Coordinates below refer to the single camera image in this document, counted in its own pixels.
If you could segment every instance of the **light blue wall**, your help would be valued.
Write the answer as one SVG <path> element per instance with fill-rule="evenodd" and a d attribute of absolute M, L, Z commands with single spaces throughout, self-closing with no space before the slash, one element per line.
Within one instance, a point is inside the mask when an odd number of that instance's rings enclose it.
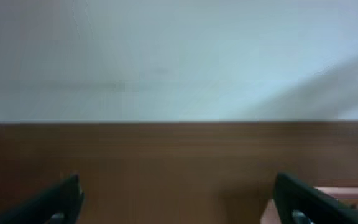
<path fill-rule="evenodd" d="M 358 0 L 0 0 L 0 119 L 358 119 Z"/>

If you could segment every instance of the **brown surface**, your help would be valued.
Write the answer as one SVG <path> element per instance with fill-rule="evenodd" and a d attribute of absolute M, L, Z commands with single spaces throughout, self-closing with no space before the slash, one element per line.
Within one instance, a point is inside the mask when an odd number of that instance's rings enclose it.
<path fill-rule="evenodd" d="M 258 223 L 278 171 L 358 186 L 358 123 L 2 125 L 0 210 L 73 171 L 78 223 Z"/>

